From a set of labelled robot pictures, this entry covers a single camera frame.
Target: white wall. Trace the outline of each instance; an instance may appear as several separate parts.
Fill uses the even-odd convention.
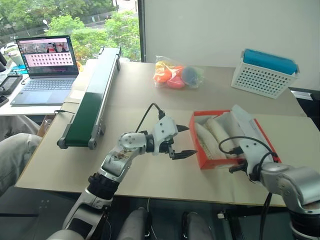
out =
[[[320,0],[145,0],[146,60],[235,67],[252,48],[294,59],[320,90]]]

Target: red box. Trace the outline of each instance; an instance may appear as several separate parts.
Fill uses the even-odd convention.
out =
[[[220,116],[223,113],[230,112],[230,110],[212,110],[212,111],[194,111],[190,123],[189,123],[189,128],[190,128],[190,133],[191,133],[191,138],[193,141],[193,145],[195,147],[195,150],[197,150],[196,153],[196,158],[198,160],[199,166],[201,169],[214,169],[217,166],[221,165],[238,165],[243,163],[244,159],[243,158],[225,158],[225,159],[209,159],[203,150],[203,148],[200,146],[197,132],[195,129],[195,117],[196,116]],[[270,140],[268,139],[267,135],[261,128],[260,124],[256,119],[254,119],[255,123],[257,124],[259,130],[263,134],[264,138],[266,139],[268,145],[270,146],[271,150],[275,152],[274,147],[271,145]],[[273,160],[275,162],[281,163],[281,160],[278,157],[273,157]]]

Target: blue towel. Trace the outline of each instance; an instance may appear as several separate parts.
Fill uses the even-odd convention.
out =
[[[246,64],[275,70],[288,75],[292,75],[298,69],[295,62],[288,58],[279,57],[252,49],[246,49],[244,51],[243,62]]]

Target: table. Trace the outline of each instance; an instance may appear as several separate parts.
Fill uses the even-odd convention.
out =
[[[28,74],[23,74],[22,80],[26,80],[27,83],[29,80]],[[13,92],[6,96],[9,101],[0,107],[0,116],[12,116],[12,115],[49,115],[53,114],[55,110],[58,110],[61,108],[60,105],[38,105],[38,106],[12,106],[10,105],[11,101],[17,96],[17,94],[22,90],[24,86],[22,84],[18,84],[16,88],[13,90]]]
[[[72,118],[70,113],[59,113],[16,186],[82,192],[88,185],[88,176],[98,170],[118,137],[136,129],[152,102],[156,102],[167,116],[181,125],[188,125],[193,111],[230,109],[238,104],[247,112],[257,114],[256,118],[284,163],[299,166],[299,161],[305,159],[303,164],[320,170],[319,163],[310,161],[319,155],[319,148],[315,147],[320,143],[319,131],[311,119],[305,117],[288,89],[278,99],[271,99],[232,88],[234,68],[228,67],[204,67],[206,80],[199,89],[155,88],[152,80],[154,67],[152,63],[121,64],[104,111],[105,135],[99,139],[95,150],[85,147],[59,149],[56,142]],[[74,112],[78,106],[76,102],[66,102],[61,109]],[[157,120],[157,111],[150,111],[141,130],[151,130]],[[300,127],[293,132],[295,125]],[[309,139],[298,137],[297,141],[292,141],[294,136],[303,135]],[[283,147],[285,141],[291,142]],[[305,152],[294,152],[298,146],[306,148]],[[177,152],[193,149],[188,131],[175,137],[174,149]],[[134,159],[116,194],[256,205],[263,204],[267,192],[263,187],[249,182],[242,172],[230,174],[227,168],[200,170],[196,156],[171,160],[166,154],[153,156],[149,153]],[[283,206],[284,203],[280,196],[275,196],[271,204]]]

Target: laptop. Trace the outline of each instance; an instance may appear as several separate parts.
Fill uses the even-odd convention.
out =
[[[11,105],[60,105],[78,76],[70,36],[17,38],[30,80]]]

